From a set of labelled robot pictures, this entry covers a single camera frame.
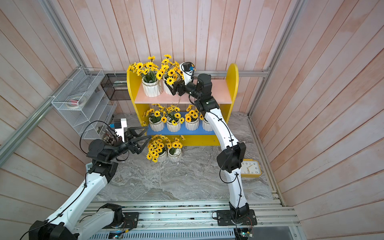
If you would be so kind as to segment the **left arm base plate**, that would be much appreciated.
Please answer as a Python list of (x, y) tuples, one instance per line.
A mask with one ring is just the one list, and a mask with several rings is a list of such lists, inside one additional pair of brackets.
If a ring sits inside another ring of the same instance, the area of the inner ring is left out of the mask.
[(113, 222), (110, 224), (114, 229), (132, 230), (138, 226), (139, 212), (115, 213)]

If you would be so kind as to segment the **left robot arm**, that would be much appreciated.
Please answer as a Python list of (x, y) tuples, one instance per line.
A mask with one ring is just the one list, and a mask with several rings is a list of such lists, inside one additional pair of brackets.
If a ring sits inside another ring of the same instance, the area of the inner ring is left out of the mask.
[(127, 152), (140, 154), (151, 140), (148, 127), (131, 127), (125, 132), (125, 141), (113, 145), (101, 139), (93, 140), (87, 157), (92, 160), (91, 169), (81, 185), (53, 214), (44, 221), (36, 221), (25, 234), (30, 240), (87, 240), (104, 227), (123, 231), (127, 226), (122, 206), (104, 204), (85, 220), (81, 215), (94, 197), (112, 180), (118, 156)]

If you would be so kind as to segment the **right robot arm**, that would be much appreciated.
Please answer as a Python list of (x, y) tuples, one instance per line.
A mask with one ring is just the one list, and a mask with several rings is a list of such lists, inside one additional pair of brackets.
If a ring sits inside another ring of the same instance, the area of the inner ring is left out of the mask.
[(225, 173), (230, 191), (230, 214), (236, 222), (247, 217), (250, 207), (244, 194), (241, 178), (241, 167), (246, 152), (246, 144), (240, 142), (231, 132), (219, 104), (212, 96), (211, 76), (202, 74), (196, 84), (193, 83), (191, 74), (184, 74), (181, 80), (174, 83), (172, 94), (188, 94), (195, 98), (193, 105), (203, 114), (204, 119), (212, 126), (222, 152), (217, 156), (220, 172)]

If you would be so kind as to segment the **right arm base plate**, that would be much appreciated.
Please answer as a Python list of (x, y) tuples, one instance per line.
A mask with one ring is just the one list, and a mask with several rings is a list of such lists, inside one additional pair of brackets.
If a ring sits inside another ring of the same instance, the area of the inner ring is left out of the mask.
[(256, 226), (258, 224), (254, 210), (248, 213), (235, 213), (230, 210), (216, 211), (219, 226)]

